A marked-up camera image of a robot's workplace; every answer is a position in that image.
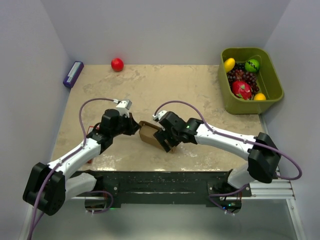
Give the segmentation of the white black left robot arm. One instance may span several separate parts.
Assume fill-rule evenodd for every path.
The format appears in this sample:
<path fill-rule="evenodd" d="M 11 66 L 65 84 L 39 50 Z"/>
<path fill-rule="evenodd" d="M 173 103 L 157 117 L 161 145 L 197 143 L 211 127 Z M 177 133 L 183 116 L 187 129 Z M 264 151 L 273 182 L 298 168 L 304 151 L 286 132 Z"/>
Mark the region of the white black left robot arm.
<path fill-rule="evenodd" d="M 48 164 L 37 163 L 31 170 L 22 199 L 36 209 L 52 216 L 65 201 L 90 193 L 99 196 L 104 184 L 93 173 L 74 173 L 89 160 L 102 154 L 119 135 L 134 135 L 140 125 L 131 113 L 120 114 L 107 109 L 84 140 L 73 150 Z"/>

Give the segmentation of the aluminium rail frame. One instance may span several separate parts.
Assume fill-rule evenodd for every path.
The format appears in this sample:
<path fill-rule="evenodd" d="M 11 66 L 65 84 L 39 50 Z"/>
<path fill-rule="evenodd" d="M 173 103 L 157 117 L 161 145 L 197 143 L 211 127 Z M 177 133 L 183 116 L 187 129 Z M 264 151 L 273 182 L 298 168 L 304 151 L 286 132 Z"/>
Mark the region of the aluminium rail frame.
<path fill-rule="evenodd" d="M 215 147 L 245 160 L 227 172 L 80 171 L 82 165 L 101 155 L 120 135 L 132 136 L 142 129 L 132 114 L 108 109 L 83 141 L 59 159 L 37 163 L 31 170 L 23 200 L 34 211 L 56 214 L 65 201 L 79 195 L 102 195 L 103 211 L 123 204 L 178 204 L 215 206 L 225 213 L 239 210 L 239 201 L 222 199 L 247 194 L 249 184 L 269 184 L 285 154 L 266 133 L 241 135 L 209 125 L 203 117 L 183 120 L 171 111 L 154 115 L 160 124 L 153 134 L 165 152 L 180 143 Z"/>

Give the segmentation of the brown cardboard box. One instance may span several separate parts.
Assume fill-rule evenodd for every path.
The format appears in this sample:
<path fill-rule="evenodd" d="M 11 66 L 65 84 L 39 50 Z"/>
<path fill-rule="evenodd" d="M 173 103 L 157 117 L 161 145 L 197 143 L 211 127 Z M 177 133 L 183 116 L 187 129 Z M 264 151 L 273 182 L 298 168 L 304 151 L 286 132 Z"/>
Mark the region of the brown cardboard box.
<path fill-rule="evenodd" d="M 161 127 L 157 126 L 157 125 L 154 125 L 150 122 L 147 122 L 147 121 L 140 121 L 138 123 L 140 125 L 140 129 L 139 129 L 139 136 L 140 136 L 140 139 L 151 145 L 151 146 L 154 146 L 158 149 L 161 149 L 161 150 L 164 150 L 161 145 L 158 143 L 158 141 L 156 140 L 156 138 L 154 137 L 154 133 L 158 130 L 161 129 Z M 172 147 L 171 151 L 169 153 L 174 153 L 176 151 L 176 147 Z"/>

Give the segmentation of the red rectangular box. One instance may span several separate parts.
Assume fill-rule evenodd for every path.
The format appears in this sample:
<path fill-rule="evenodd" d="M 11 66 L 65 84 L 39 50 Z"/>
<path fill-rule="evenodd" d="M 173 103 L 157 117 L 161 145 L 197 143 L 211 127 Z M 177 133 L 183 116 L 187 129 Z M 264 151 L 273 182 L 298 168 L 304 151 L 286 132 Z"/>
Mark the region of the red rectangular box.
<path fill-rule="evenodd" d="M 85 147 L 90 151 L 89 156 L 91 157 L 87 164 L 91 165 L 96 158 L 101 153 L 101 145 L 98 144 L 98 130 L 100 128 L 100 124 L 92 125 L 88 128 L 87 131 L 87 143 Z"/>

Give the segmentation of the green plastic bin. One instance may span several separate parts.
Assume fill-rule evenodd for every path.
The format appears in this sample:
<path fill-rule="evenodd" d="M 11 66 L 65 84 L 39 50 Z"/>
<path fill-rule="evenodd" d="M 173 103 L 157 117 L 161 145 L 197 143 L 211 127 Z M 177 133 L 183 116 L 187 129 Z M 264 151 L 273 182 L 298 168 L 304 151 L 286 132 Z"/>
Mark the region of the green plastic bin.
<path fill-rule="evenodd" d="M 262 114 L 284 97 L 270 56 L 261 48 L 223 50 L 217 79 L 224 108 L 233 115 Z"/>

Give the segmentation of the red dragon fruit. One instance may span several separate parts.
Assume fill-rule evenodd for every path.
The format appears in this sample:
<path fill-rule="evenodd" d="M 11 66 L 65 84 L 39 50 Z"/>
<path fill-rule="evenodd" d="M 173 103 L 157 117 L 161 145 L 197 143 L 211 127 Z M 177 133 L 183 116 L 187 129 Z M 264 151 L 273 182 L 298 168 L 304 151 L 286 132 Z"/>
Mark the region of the red dragon fruit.
<path fill-rule="evenodd" d="M 240 80 L 234 81 L 232 83 L 231 91 L 237 98 L 243 100 L 251 100 L 253 96 L 251 86 L 246 82 Z"/>

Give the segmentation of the yellow lemon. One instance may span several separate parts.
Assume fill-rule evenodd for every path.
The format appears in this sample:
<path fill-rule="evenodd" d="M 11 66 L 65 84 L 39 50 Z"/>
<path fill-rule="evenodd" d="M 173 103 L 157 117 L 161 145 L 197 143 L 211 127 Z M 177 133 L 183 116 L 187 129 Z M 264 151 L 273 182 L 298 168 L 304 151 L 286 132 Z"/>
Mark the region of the yellow lemon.
<path fill-rule="evenodd" d="M 236 61 L 234 58 L 228 58 L 227 60 L 224 61 L 224 69 L 225 72 L 228 73 L 230 72 L 234 67 L 235 67 Z"/>

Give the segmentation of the green striped toy ball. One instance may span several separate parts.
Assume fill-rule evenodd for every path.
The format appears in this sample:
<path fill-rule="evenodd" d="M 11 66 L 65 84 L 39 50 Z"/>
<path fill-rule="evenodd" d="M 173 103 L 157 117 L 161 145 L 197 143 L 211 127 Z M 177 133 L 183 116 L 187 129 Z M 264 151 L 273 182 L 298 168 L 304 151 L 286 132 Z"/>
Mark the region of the green striped toy ball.
<path fill-rule="evenodd" d="M 256 59 L 249 59 L 245 62 L 244 68 L 247 72 L 257 73 L 260 70 L 260 63 Z"/>

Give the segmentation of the red tomato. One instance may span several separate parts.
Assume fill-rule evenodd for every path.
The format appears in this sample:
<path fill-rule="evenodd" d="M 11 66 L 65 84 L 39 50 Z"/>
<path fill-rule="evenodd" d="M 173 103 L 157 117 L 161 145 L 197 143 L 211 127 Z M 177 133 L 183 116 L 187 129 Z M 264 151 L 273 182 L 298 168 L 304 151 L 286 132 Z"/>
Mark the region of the red tomato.
<path fill-rule="evenodd" d="M 114 58 L 111 61 L 111 68 L 115 72 L 121 72 L 124 68 L 124 62 L 120 58 Z"/>

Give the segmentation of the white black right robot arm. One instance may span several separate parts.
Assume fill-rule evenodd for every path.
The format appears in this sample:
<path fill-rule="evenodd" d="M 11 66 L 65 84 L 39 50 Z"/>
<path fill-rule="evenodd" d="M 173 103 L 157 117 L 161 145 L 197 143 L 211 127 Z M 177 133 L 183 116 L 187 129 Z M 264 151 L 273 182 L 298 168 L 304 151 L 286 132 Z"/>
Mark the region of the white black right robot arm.
<path fill-rule="evenodd" d="M 154 114 L 153 120 L 161 126 L 154 137 L 166 152 L 180 143 L 200 144 L 222 149 L 246 161 L 228 172 L 222 184 L 227 196 L 235 196 L 241 187 L 253 181 L 269 184 L 275 176 L 281 156 L 270 136 L 263 132 L 258 136 L 241 135 L 206 125 L 196 118 L 184 121 L 165 110 Z"/>

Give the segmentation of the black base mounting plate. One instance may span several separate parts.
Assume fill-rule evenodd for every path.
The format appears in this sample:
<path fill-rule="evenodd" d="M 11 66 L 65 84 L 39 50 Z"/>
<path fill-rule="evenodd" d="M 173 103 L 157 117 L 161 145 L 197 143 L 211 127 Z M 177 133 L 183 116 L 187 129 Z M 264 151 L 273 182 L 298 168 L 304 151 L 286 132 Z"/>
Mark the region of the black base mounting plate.
<path fill-rule="evenodd" d="M 98 178 L 92 191 L 81 196 L 106 199 L 114 208 L 124 204 L 205 205 L 223 209 L 240 209 L 238 196 L 251 196 L 244 185 L 223 187 L 227 171 L 93 171 Z"/>

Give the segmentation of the dark red grapes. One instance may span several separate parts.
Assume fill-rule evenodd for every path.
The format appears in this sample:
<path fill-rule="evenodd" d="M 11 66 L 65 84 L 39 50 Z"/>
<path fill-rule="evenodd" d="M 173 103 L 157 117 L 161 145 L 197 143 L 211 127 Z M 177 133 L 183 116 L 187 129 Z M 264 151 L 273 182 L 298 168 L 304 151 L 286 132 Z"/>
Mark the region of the dark red grapes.
<path fill-rule="evenodd" d="M 232 83 L 235 81 L 243 81 L 250 85 L 254 94 L 257 94 L 260 91 L 257 75 L 246 71 L 244 63 L 236 63 L 234 68 L 226 73 L 226 75 L 230 87 L 232 87 Z"/>

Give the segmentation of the small orange fruit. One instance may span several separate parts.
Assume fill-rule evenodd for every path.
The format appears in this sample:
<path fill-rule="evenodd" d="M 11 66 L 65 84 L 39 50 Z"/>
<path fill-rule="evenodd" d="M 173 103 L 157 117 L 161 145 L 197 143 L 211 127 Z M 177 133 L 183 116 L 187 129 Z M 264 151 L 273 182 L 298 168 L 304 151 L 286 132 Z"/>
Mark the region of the small orange fruit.
<path fill-rule="evenodd" d="M 254 101 L 265 101 L 266 99 L 267 98 L 263 93 L 257 93 L 253 98 Z"/>

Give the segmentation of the purple rectangular box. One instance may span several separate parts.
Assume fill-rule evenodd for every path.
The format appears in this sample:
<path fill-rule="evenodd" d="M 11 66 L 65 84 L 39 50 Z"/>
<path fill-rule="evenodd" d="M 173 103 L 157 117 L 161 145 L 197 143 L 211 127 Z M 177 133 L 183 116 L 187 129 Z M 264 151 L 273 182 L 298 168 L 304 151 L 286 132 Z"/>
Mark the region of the purple rectangular box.
<path fill-rule="evenodd" d="M 75 85 L 78 77 L 80 76 L 80 73 L 82 72 L 84 68 L 84 63 L 82 61 L 75 61 L 69 70 L 68 74 L 63 80 L 63 85 L 68 88 L 72 89 Z"/>

